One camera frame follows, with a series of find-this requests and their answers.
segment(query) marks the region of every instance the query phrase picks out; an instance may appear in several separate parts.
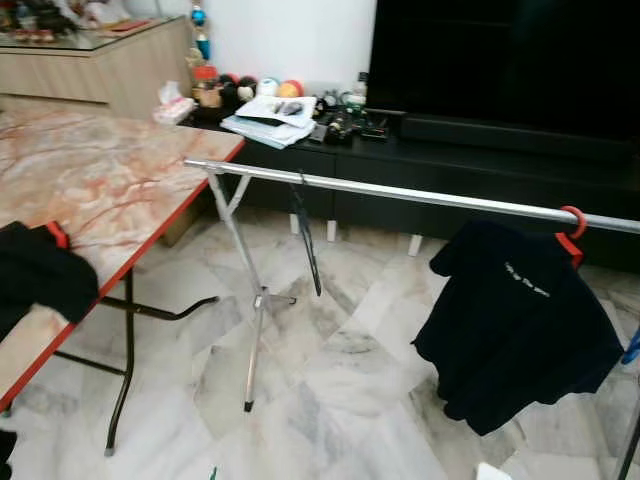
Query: red clothes hanger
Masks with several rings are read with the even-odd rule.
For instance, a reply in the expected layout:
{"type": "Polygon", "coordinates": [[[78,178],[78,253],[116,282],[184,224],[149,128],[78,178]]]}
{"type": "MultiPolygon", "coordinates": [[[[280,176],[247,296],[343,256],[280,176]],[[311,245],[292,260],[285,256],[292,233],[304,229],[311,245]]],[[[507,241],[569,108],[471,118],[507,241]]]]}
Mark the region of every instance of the red clothes hanger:
{"type": "Polygon", "coordinates": [[[582,213],[582,210],[579,208],[573,207],[571,205],[565,205],[561,207],[560,210],[566,210],[567,212],[573,213],[576,217],[578,217],[578,228],[575,232],[569,234],[569,238],[573,238],[574,240],[578,240],[587,229],[587,219],[582,213]]]}
{"type": "Polygon", "coordinates": [[[573,259],[571,260],[571,264],[573,268],[576,270],[582,263],[584,259],[584,253],[571,240],[578,240],[584,232],[587,230],[587,219],[584,216],[584,213],[579,208],[576,208],[571,205],[565,205],[561,207],[561,210],[565,210],[567,212],[573,213],[576,217],[578,217],[578,228],[575,232],[566,234],[566,233],[556,233],[556,238],[560,242],[560,244],[571,254],[573,259]]]}

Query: marble floor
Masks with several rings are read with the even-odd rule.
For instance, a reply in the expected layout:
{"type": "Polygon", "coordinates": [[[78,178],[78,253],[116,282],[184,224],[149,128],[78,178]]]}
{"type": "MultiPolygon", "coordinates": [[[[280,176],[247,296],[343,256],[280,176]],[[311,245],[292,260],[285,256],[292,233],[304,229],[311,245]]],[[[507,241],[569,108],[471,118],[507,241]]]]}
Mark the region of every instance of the marble floor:
{"type": "MultiPolygon", "coordinates": [[[[52,358],[0,428],[17,430],[17,480],[472,480],[478,462],[514,480],[609,478],[638,398],[638,368],[616,367],[596,395],[531,405],[478,437],[449,420],[437,376],[409,342],[446,279],[416,258],[409,236],[313,223],[324,293],[317,297],[302,241],[286,215],[243,209],[262,282],[294,295],[275,307],[260,344],[256,403],[243,412],[252,293],[224,225],[204,216],[173,248],[157,244],[135,268],[136,300],[180,310],[167,323],[136,319],[136,371],[116,440],[103,457],[121,379],[52,358]]],[[[583,267],[627,339],[640,319],[640,278],[583,267]]],[[[98,307],[66,351],[124,364],[121,313],[98,307]]],[[[632,476],[640,478],[634,464],[632,476]]]]}

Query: white wall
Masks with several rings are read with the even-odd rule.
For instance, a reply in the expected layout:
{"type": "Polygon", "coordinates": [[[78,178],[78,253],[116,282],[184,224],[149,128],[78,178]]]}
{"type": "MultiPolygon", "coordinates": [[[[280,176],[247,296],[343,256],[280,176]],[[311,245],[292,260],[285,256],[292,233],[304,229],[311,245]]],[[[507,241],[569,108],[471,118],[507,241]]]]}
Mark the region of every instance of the white wall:
{"type": "MultiPolygon", "coordinates": [[[[159,0],[165,15],[189,14],[188,0],[159,0]]],[[[154,15],[154,0],[127,0],[154,15]]],[[[351,88],[369,70],[376,0],[203,0],[221,72],[351,88]]]]}

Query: black clothing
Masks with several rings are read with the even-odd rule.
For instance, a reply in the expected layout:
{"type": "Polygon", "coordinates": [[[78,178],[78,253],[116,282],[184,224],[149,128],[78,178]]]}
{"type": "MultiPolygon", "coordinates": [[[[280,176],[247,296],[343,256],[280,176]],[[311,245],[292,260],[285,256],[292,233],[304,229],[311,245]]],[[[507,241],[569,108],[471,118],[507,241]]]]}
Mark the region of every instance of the black clothing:
{"type": "Polygon", "coordinates": [[[0,339],[34,303],[78,323],[98,298],[98,279],[87,261],[58,247],[47,228],[14,222],[0,229],[0,339]]]}
{"type": "Polygon", "coordinates": [[[484,435],[531,402],[595,393],[623,353],[553,235],[466,225],[431,261],[451,276],[413,342],[438,369],[445,413],[484,435]]]}
{"type": "Polygon", "coordinates": [[[0,430],[0,480],[11,478],[11,467],[7,463],[18,436],[15,432],[0,430]]]}

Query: folding table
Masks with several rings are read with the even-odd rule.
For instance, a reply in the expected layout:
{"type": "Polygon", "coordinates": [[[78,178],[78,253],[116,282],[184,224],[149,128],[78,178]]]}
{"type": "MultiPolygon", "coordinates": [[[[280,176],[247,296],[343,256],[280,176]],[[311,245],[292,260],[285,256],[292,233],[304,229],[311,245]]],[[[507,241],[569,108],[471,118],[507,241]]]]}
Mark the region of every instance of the folding table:
{"type": "Polygon", "coordinates": [[[36,305],[0,342],[0,411],[54,354],[122,375],[105,450],[113,454],[133,375],[134,314],[176,320],[217,300],[177,314],[134,303],[132,267],[207,186],[206,173],[184,159],[229,161],[243,143],[230,133],[70,112],[0,114],[0,226],[57,221],[96,270],[100,303],[126,312],[127,352],[120,369],[58,351],[76,325],[36,305]],[[107,297],[121,279],[125,299],[107,297]]]}

